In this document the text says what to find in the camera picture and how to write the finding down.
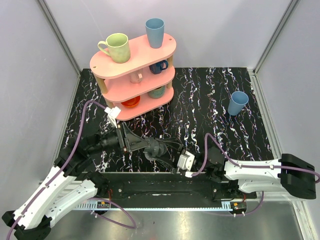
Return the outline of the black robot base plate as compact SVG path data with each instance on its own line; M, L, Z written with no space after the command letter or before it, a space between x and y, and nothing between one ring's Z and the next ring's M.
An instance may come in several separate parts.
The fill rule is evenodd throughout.
M201 173L188 178L169 172L104 172L108 180L111 198L129 197L173 197L198 195L210 200L255 199L256 193L243 193L238 190L237 181L224 179L215 182Z

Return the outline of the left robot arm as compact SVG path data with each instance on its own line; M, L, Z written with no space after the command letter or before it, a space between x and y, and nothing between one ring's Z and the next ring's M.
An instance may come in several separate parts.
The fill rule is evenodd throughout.
M91 164L91 156L107 148L125 152L150 149L152 141L129 130L124 123L105 134L77 136L74 145L66 148L55 160L46 179L18 209L1 217L10 228L7 239L44 240L53 226L79 204L89 199L110 202L113 191L109 180L99 172L88 172L81 184L62 198L59 194Z

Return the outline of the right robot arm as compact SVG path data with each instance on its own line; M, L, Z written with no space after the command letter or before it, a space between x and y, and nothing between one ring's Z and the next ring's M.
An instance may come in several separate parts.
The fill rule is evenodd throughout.
M194 178L205 172L207 178L228 181L227 192L232 198L253 192L284 192L293 197L314 200L320 176L313 165L293 154L266 161L242 161L230 158L221 146L204 147L203 161L172 140L158 139L144 152L149 161L160 162L174 173Z

